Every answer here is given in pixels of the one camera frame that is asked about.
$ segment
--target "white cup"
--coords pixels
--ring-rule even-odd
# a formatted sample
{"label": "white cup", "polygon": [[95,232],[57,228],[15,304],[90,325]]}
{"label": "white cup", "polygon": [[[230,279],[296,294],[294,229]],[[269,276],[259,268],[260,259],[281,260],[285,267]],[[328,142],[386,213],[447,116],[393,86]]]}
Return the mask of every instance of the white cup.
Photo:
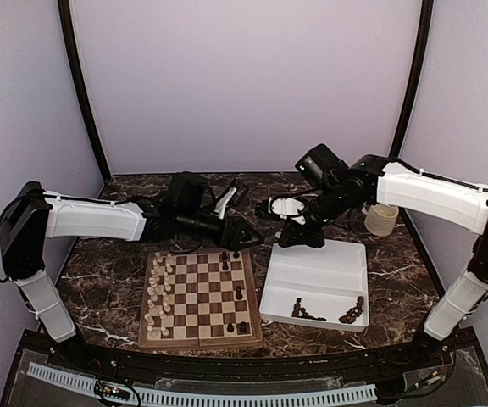
{"label": "white cup", "polygon": [[378,203],[369,210],[363,210],[366,215],[364,226],[367,231],[379,237],[389,236],[395,229],[398,217],[398,207]]}

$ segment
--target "chessboard frame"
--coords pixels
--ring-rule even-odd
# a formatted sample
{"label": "chessboard frame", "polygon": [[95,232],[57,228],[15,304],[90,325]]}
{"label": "chessboard frame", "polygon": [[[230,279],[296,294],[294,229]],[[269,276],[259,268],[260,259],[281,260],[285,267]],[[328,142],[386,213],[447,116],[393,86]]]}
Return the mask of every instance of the chessboard frame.
{"label": "chessboard frame", "polygon": [[[175,258],[188,255],[200,255],[200,254],[221,254],[226,252],[233,254],[229,250],[222,248],[204,248],[199,251],[190,254],[172,254]],[[244,271],[244,280],[246,284],[246,301],[247,312],[249,313],[249,328],[250,334],[238,335],[235,337],[208,337],[208,338],[186,338],[186,339],[147,339],[147,324],[144,321],[144,315],[149,311],[148,307],[148,295],[146,290],[150,287],[149,278],[151,276],[151,265],[155,258],[155,254],[149,254],[147,259],[147,266],[144,278],[144,289],[142,292],[141,300],[141,313],[140,313],[140,326],[139,326],[139,348],[141,350],[202,350],[202,349],[225,349],[225,348],[248,348],[248,347],[261,347],[263,345],[263,330],[261,328],[261,315],[259,313],[257,295],[255,293],[255,284],[253,281],[253,268],[252,258],[249,250],[242,250],[239,252],[242,262],[242,269]],[[162,252],[161,257],[166,259],[168,252]]]}

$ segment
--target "chessboard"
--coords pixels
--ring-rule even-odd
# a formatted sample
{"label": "chessboard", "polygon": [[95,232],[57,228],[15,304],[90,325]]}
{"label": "chessboard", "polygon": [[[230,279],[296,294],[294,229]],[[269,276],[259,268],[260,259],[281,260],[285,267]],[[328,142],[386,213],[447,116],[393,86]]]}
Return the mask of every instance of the chessboard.
{"label": "chessboard", "polygon": [[260,347],[261,316],[247,250],[148,256],[139,348]]}

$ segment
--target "dark marble tabletop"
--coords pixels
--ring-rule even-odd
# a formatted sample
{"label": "dark marble tabletop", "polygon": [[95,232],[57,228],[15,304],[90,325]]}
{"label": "dark marble tabletop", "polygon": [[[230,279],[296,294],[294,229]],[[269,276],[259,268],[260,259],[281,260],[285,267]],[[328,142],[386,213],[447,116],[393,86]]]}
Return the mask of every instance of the dark marble tabletop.
{"label": "dark marble tabletop", "polygon": [[[216,194],[222,193],[235,177],[250,187],[235,212],[246,217],[266,239],[265,244],[251,249],[260,302],[274,235],[282,224],[258,220],[253,214],[255,203],[268,196],[306,189],[308,185],[297,173],[209,174],[206,177]],[[102,198],[152,196],[165,189],[169,181],[170,176],[115,176],[105,187]],[[262,348],[172,353],[207,357],[286,357],[378,348],[410,341],[438,296],[402,219],[388,237],[368,233],[363,227],[363,215],[358,211],[344,216],[338,223],[347,229],[329,226],[325,229],[326,237],[366,245],[370,323],[363,332],[264,321]],[[167,250],[169,245],[80,239],[70,255],[58,290],[87,342],[139,350],[137,339],[147,256],[157,250]]]}

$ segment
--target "white plastic box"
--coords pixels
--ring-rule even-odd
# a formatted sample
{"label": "white plastic box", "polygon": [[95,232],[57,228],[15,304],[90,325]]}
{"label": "white plastic box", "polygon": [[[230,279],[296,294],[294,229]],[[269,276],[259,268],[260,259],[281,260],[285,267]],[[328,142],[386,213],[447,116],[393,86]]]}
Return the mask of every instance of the white plastic box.
{"label": "white plastic box", "polygon": [[[339,318],[364,297],[363,313],[352,324]],[[293,305],[327,321],[291,316]],[[369,325],[369,284],[363,244],[326,240],[322,248],[275,244],[259,307],[265,320],[292,325],[361,332]]]}

